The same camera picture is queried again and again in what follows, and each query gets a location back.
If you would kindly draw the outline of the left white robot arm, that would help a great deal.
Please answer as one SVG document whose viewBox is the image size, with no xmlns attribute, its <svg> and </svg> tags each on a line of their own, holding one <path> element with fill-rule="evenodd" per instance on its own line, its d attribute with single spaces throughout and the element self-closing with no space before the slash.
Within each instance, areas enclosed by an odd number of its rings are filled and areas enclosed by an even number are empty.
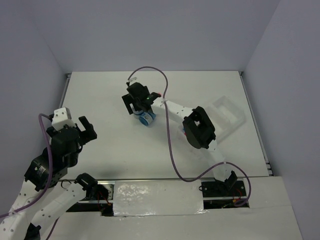
<svg viewBox="0 0 320 240">
<path fill-rule="evenodd" d="M 81 173 L 60 196 L 43 205 L 68 168 L 78 163 L 84 145 L 96 140 L 98 135 L 85 116 L 79 117 L 84 130 L 80 130 L 69 117 L 59 119 L 57 114 L 41 113 L 38 120 L 45 148 L 31 161 L 9 212 L 0 216 L 2 240 L 39 240 L 78 201 L 107 201 L 109 197 L 107 188 L 88 173 Z"/>
</svg>

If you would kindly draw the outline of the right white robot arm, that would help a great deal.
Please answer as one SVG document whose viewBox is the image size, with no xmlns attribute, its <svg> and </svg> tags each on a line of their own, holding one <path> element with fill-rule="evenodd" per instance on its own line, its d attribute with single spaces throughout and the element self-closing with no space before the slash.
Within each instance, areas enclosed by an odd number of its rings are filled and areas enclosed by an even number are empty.
<svg viewBox="0 0 320 240">
<path fill-rule="evenodd" d="M 139 82 L 126 83 L 127 94 L 122 100 L 130 115 L 134 115 L 144 126 L 149 126 L 155 120 L 156 114 L 152 107 L 165 110 L 166 134 L 169 147 L 169 155 L 173 169 L 177 176 L 184 182 L 191 183 L 199 180 L 206 173 L 213 171 L 214 180 L 217 181 L 217 190 L 223 196 L 230 195 L 235 189 L 237 175 L 228 169 L 225 158 L 218 149 L 215 127 L 205 109 L 201 106 L 195 108 L 185 107 L 166 100 L 164 96 L 156 92 L 149 92 L 148 87 Z M 179 173 L 173 158 L 169 120 L 182 124 L 182 133 L 187 142 L 195 149 L 201 150 L 209 163 L 213 163 L 209 169 L 199 176 L 186 179 Z"/>
</svg>

